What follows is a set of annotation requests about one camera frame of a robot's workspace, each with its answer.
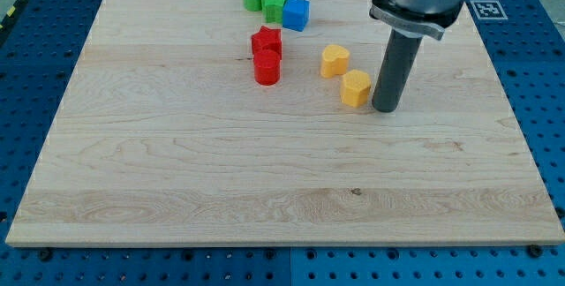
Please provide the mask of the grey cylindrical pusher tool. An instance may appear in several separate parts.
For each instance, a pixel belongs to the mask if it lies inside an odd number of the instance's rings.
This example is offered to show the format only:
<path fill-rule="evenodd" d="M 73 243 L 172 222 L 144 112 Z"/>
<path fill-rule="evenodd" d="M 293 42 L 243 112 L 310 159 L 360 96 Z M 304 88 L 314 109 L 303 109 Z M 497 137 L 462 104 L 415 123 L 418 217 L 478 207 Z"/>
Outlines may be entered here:
<path fill-rule="evenodd" d="M 372 98 L 372 105 L 379 112 L 396 110 L 421 41 L 422 37 L 391 31 Z"/>

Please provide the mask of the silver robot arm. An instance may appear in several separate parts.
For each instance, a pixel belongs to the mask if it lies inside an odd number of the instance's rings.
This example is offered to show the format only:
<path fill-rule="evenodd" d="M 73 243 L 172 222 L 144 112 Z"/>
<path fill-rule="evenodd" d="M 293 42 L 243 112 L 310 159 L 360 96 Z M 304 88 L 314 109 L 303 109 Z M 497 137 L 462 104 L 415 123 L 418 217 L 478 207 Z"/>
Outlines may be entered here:
<path fill-rule="evenodd" d="M 441 40 L 457 19 L 463 0 L 372 0 L 369 15 L 391 26 L 372 105 L 396 110 L 422 39 Z"/>

